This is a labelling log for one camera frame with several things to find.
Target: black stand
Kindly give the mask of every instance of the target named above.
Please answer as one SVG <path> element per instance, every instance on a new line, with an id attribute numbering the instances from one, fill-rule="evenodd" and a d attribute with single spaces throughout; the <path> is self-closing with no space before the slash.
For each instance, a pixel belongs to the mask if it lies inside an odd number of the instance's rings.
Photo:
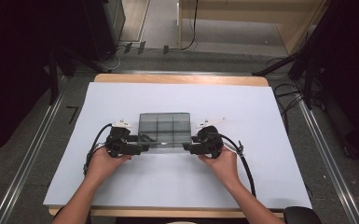
<path id="1" fill-rule="evenodd" d="M 341 1 L 339 0 L 332 0 L 330 5 L 323 15 L 322 19 L 320 20 L 319 24 L 316 26 L 315 30 L 313 31 L 310 40 L 305 44 L 305 46 L 300 49 L 298 52 L 294 53 L 293 55 L 288 56 L 287 58 L 273 64 L 272 66 L 264 69 L 260 72 L 252 73 L 252 76 L 256 77 L 264 77 L 269 73 L 285 66 L 293 61 L 292 68 L 290 69 L 288 76 L 292 80 L 298 80 L 301 75 L 306 72 L 306 79 L 304 84 L 304 102 L 307 105 L 308 109 L 311 109 L 311 84 L 312 79 L 314 77 L 314 73 L 316 72 L 315 68 L 320 64 L 320 62 L 315 61 L 315 55 L 318 53 L 318 47 L 320 46 L 320 42 L 323 38 L 325 33 L 328 33 L 328 24 L 331 23 L 330 21 L 336 17 L 336 12 L 340 6 Z"/>
<path id="2" fill-rule="evenodd" d="M 70 61 L 69 57 L 75 58 L 76 60 L 82 62 L 87 67 L 96 71 L 97 73 L 106 73 L 100 66 L 97 64 L 81 57 L 77 53 L 67 48 L 55 47 L 51 50 L 48 57 L 48 69 L 50 74 L 50 87 L 51 95 L 49 104 L 52 105 L 58 97 L 58 79 L 57 79 L 57 65 L 61 68 L 63 74 L 68 77 L 72 77 L 75 73 L 75 67 Z"/>

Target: tripod leg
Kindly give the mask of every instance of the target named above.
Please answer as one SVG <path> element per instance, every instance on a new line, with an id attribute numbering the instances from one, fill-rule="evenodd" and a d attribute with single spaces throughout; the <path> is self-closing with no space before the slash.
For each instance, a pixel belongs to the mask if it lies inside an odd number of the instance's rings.
<path id="1" fill-rule="evenodd" d="M 107 72 L 107 71 L 104 71 L 97 64 L 95 64 L 95 63 L 91 62 L 90 60 L 87 60 L 87 59 L 81 57 L 80 55 L 76 54 L 75 52 L 71 51 L 69 48 L 63 48 L 63 51 L 66 54 L 68 54 L 70 57 L 73 57 L 76 60 L 79 60 L 80 62 L 82 62 L 83 64 L 85 64 L 86 66 L 88 66 L 89 68 L 91 68 L 92 70 L 94 70 L 98 73 L 106 73 Z"/>
<path id="2" fill-rule="evenodd" d="M 55 61 L 55 49 L 52 49 L 48 57 L 48 71 L 50 74 L 50 102 L 52 105 L 58 96 L 58 79 L 57 79 L 57 64 Z"/>
<path id="3" fill-rule="evenodd" d="M 75 74 L 75 67 L 71 60 L 65 55 L 60 48 L 56 48 L 55 60 L 57 65 L 61 68 L 63 74 L 68 77 L 72 77 Z"/>
<path id="4" fill-rule="evenodd" d="M 299 50 L 298 52 L 296 52 L 295 54 L 293 55 L 290 55 L 288 57 L 286 57 L 285 59 L 273 64 L 272 66 L 262 70 L 262 71 L 259 71 L 259 72 L 255 72 L 255 73 L 252 73 L 252 76 L 254 77 L 264 77 L 266 75 L 268 75 L 269 73 L 289 64 L 290 62 L 294 61 L 299 55 L 302 54 L 302 50 Z"/>
<path id="5" fill-rule="evenodd" d="M 298 80 L 305 69 L 307 68 L 307 61 L 308 55 L 302 54 L 297 59 L 296 62 L 293 64 L 292 68 L 290 69 L 289 73 L 287 74 L 290 79 Z"/>
<path id="6" fill-rule="evenodd" d="M 313 69 L 315 69 L 314 64 L 313 64 L 313 59 L 310 58 L 306 76 L 305 76 L 304 91 L 303 91 L 304 103 L 309 110 L 312 110 L 312 108 L 311 108 L 311 87 L 312 87 L 313 72 L 314 72 Z"/>

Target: white tabletop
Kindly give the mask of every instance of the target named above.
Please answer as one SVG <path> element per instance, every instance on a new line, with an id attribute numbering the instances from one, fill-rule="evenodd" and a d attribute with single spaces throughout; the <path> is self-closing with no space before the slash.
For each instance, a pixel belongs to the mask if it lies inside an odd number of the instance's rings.
<path id="1" fill-rule="evenodd" d="M 257 198 L 270 209 L 311 208 L 270 87 L 193 84 L 90 83 L 75 130 L 48 189 L 45 205 L 65 205 L 83 179 L 96 134 L 125 119 L 137 134 L 141 113 L 188 112 L 191 132 L 205 119 L 226 118 L 217 130 L 244 144 Z M 108 135 L 105 131 L 100 142 Z M 249 181 L 238 160 L 241 181 Z M 122 164 L 92 205 L 154 208 L 238 208 L 209 168 L 182 148 L 150 149 Z"/>

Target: person's left hand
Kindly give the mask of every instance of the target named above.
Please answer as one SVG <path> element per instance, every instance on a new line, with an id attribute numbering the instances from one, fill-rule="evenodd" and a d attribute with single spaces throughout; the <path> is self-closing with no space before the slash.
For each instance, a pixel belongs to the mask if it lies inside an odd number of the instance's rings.
<path id="1" fill-rule="evenodd" d="M 106 151 L 106 147 L 98 149 L 90 161 L 86 179 L 100 186 L 124 161 L 130 160 L 131 156 L 121 155 L 112 158 Z"/>

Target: wooden table edge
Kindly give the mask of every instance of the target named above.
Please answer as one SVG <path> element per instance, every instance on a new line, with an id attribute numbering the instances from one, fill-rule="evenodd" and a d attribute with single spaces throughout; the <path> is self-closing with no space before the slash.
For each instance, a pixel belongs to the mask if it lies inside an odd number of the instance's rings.
<path id="1" fill-rule="evenodd" d="M 210 84 L 267 87 L 264 77 L 230 77 L 209 75 L 149 75 L 149 74 L 100 74 L 94 82 L 160 83 L 160 84 Z"/>
<path id="2" fill-rule="evenodd" d="M 51 206 L 48 211 L 55 216 L 59 206 Z M 271 210 L 276 217 L 283 217 L 283 210 Z M 191 208 L 115 208 L 94 207 L 91 215 L 96 217 L 206 217 L 206 218 L 243 218 L 245 215 L 238 209 L 191 209 Z"/>

